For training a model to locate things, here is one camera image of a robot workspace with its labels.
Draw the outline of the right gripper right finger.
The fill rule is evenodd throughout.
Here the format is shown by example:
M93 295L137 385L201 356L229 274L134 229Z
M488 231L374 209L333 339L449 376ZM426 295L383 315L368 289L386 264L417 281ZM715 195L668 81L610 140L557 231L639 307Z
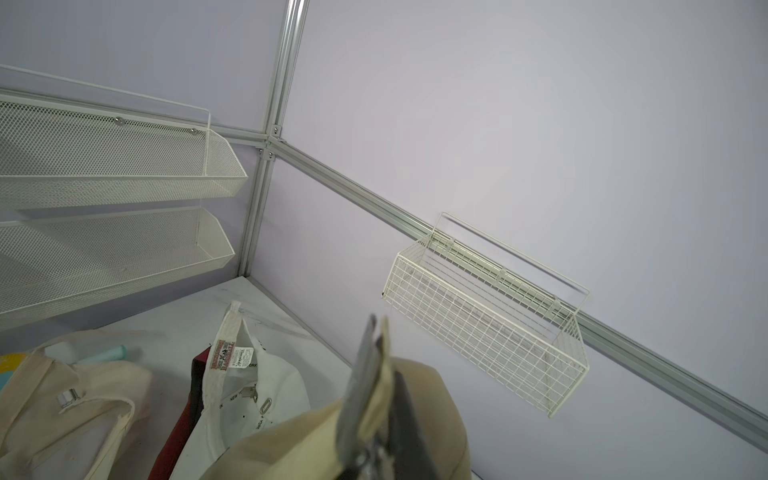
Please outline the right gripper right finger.
M400 372L394 374L386 452L396 480L438 480L435 463L422 435L416 412Z

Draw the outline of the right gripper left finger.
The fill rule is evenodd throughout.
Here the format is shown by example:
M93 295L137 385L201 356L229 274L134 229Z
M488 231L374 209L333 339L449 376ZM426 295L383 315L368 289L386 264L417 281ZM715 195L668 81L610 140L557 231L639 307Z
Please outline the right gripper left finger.
M343 467L340 479L383 479L382 420L366 418L373 407L373 394L382 365L381 341L376 338L377 317L371 314L357 352L355 364L335 431L335 451Z

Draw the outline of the khaki tan baseball cap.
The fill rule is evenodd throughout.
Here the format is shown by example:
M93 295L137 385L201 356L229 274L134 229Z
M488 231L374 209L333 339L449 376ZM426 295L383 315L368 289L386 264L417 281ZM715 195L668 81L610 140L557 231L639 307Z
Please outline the khaki tan baseball cap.
M370 316L343 399L238 441L206 479L470 479L468 434L439 372L394 357Z

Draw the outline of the white baseball cap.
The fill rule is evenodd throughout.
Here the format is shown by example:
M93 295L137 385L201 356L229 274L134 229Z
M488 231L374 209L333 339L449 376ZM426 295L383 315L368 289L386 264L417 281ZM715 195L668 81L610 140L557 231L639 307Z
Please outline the white baseball cap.
M228 306L202 378L202 413L174 467L173 479L199 479L240 440L310 409L304 380L252 335L240 303Z

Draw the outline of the dark red baseball cap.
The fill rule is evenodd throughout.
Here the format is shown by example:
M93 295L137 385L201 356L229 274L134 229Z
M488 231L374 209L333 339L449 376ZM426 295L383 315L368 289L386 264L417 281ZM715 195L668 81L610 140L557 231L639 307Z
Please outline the dark red baseball cap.
M174 428L160 450L149 473L149 480L168 480L203 411L202 383L210 348L195 356L191 363L191 383L184 406Z

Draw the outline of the beige baseball cap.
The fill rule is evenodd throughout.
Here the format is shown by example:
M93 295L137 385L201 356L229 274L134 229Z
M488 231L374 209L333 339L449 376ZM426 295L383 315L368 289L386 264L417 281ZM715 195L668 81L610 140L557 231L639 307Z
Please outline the beige baseball cap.
M50 340L1 388L1 476L4 479L107 479L150 415L153 374L126 360L69 364L80 341L103 342L86 330Z

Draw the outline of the yellow object behind arm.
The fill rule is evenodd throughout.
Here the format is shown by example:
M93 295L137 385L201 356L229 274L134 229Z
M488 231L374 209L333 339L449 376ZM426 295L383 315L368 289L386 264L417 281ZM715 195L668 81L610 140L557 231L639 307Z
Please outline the yellow object behind arm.
M14 372L28 357L25 353L11 353L0 356L0 374Z

